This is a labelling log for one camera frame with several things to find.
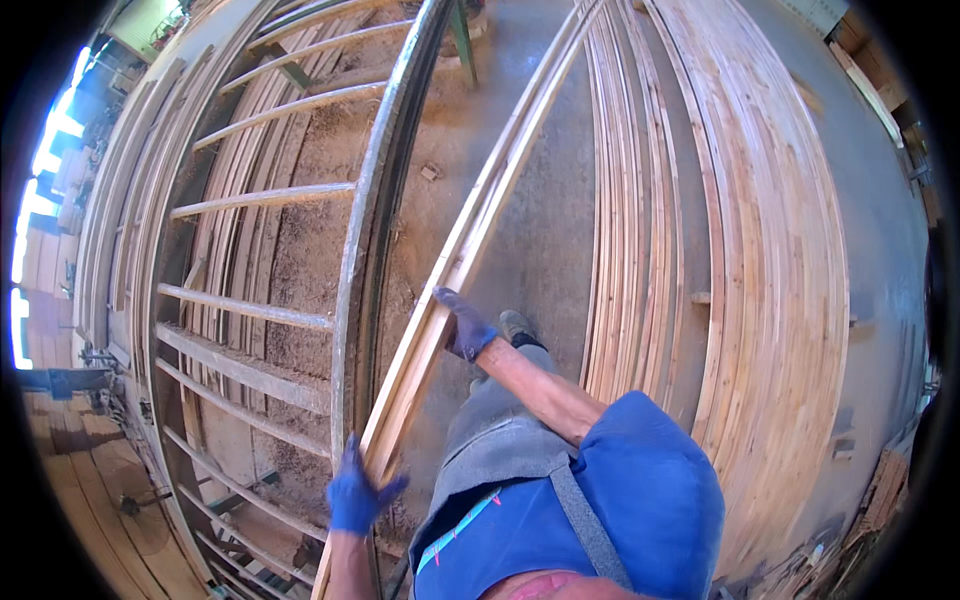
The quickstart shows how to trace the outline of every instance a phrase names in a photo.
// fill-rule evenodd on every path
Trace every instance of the apron strap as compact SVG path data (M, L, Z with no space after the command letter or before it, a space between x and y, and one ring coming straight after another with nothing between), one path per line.
M627 573L627 567L620 561L620 556L616 553L607 530L587 502L580 484L573 477L570 460L566 453L563 454L563 459L563 464L550 472L550 481L553 483L560 505L564 508L567 520L577 534L577 540L587 552L587 558L590 559L597 575L611 579L618 586L633 591L634 586Z

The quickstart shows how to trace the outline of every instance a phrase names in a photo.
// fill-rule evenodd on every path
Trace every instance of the hand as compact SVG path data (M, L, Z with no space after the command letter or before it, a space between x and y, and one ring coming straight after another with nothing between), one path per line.
M496 337L496 329L453 290L438 285L433 288L433 297L449 308L456 319L456 331L447 341L446 349L472 363Z
M340 459L340 470L326 487L326 500L332 513L330 530L366 536L377 516L396 500L408 483L407 476L398 475L378 492L363 469L360 440L351 433Z

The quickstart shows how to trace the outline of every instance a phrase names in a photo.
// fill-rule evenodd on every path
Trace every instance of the forearm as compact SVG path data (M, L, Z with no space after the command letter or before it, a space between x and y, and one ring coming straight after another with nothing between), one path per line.
M490 342L477 356L476 364L575 446L580 446L607 408L579 386L544 371L502 338Z
M338 600L375 600L367 540L349 531L333 530L330 553L330 595Z

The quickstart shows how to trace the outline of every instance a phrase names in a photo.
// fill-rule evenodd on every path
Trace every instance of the person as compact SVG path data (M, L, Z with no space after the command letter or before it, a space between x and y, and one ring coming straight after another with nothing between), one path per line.
M456 318L447 349L490 377L447 431L411 595L705 597L724 501L700 447L644 393L607 406L556 375L517 312L500 316L503 339L455 292L433 294ZM333 597L375 597L365 537L405 485L375 489L350 437L327 489Z

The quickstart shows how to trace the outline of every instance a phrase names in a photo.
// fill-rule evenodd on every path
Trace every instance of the metal frame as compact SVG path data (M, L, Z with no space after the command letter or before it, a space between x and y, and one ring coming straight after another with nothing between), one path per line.
M208 552L201 552L201 556L207 561L208 565L216 570L218 576L226 578L225 585L233 585L233 588L240 589L251 597L259 596L234 578L227 567L235 569L237 575L241 578L254 581L255 577L252 577L249 571L242 568L240 563L233 560L227 550L217 546L209 526L211 521L230 532L251 552L263 556L276 566L287 570L308 586L313 584L313 577L300 572L299 569L291 565L274 561L261 548L253 545L250 540L238 535L238 532L232 530L223 519L203 504L200 500L196 474L192 472L194 464L207 470L213 478L223 482L233 492L242 496L251 504L306 535L324 541L326 530L313 523L303 521L276 504L267 501L247 486L241 485L219 470L202 452L190 446L184 435L182 406L176 389L190 390L202 401L210 402L226 410L269 435L312 452L316 456L331 460L336 468L336 462L342 452L347 431L354 426L362 427L372 404L372 375L374 373L376 330L380 309L380 289L385 276L386 256L390 246L391 236L389 232L406 181L410 154L420 123L427 89L437 62L444 31L448 25L451 25L451 16L456 17L456 23L452 23L452 25L458 37L458 50L462 60L466 58L464 67L465 74L467 74L467 84L472 87L475 83L475 72L472 65L472 56L469 52L468 37L466 37L466 44L461 43L463 41L461 37L466 33L466 22L463 19L464 12L462 8L455 12L455 7L460 1L425 0L417 19L412 25L409 25L410 30L389 80L382 84L362 86L365 97L368 93L379 92L380 89L383 90L383 95L379 111L373 122L370 143L361 167L360 177L356 184L345 182L325 186L308 186L308 188L269 190L205 203L197 202L179 206L173 210L169 206L170 200L167 200L168 205L165 206L167 218L160 226L160 231L156 237L156 248L153 253L157 261L154 263L153 295L150 306L151 322L147 325L150 336L148 339L152 340L152 344L149 355L145 357L146 387L152 395L155 406L156 427L161 438L163 461L167 463L166 470L174 490L177 492L174 497L185 516L194 542L200 542L198 548L203 546L209 550ZM281 29L286 31L287 28L298 28L302 25L298 20L307 16L310 17L312 24L318 20L320 13L332 16L342 14L351 8L361 10L378 6L381 3L381 0L318 2L315 5L283 15L279 19L284 20L281 26L274 22L268 24L267 27L261 27L260 33L265 35L254 42L248 42L246 46L251 48L261 43L267 43ZM291 18L294 13L298 13L300 17ZM243 59L240 56L241 54L242 51L238 53L235 61ZM277 68L282 68L282 65L288 62L286 60L275 61L274 65ZM245 76L235 77L234 81L243 77ZM360 87L356 86L355 88L346 88L342 91L338 90L304 98L291 105L273 108L255 115L246 122L236 125L251 126L278 118L298 109L322 106L334 102L338 98L356 97L356 89ZM234 93L240 93L239 85L234 85L232 89ZM195 150L199 149L242 129L236 127L236 125L223 127L203 136L200 142L193 145L193 148ZM192 137L197 139L200 137L199 133L201 132L194 131ZM196 156L187 156L186 160L180 165L181 170L191 160L196 160ZM199 188L195 185L194 191L200 189L202 192L202 188L201 185ZM192 223L183 217L240 205L280 205L318 198L342 197L348 196L351 192L353 193L353 206L341 266L337 312L332 322L326 315L313 315L275 306L214 296L187 287L162 282L164 273L168 276L171 274L171 268L166 265L161 269L158 261L170 255L170 245L182 244L185 239L189 239L188 236L193 234ZM199 199L200 193L194 193L193 195ZM172 315L180 313L179 304L176 305L176 310L174 310L172 301L163 300L164 298L198 302L237 314L332 332L333 364L330 387L325 389L324 383L318 379L290 372L280 367L270 366L264 361L258 361L251 357L238 356L236 350L221 347L201 339L199 336L193 336L164 324L162 322L164 319L174 320ZM321 402L317 402L317 399L328 392L326 395L330 398L328 410L331 423L331 448L322 447L307 436L270 423L260 418L253 411L214 393L180 371L176 365L181 364L181 356L189 356L244 385L320 414L326 412L324 410L326 407ZM276 598L288 597L272 588L266 589L266 591Z

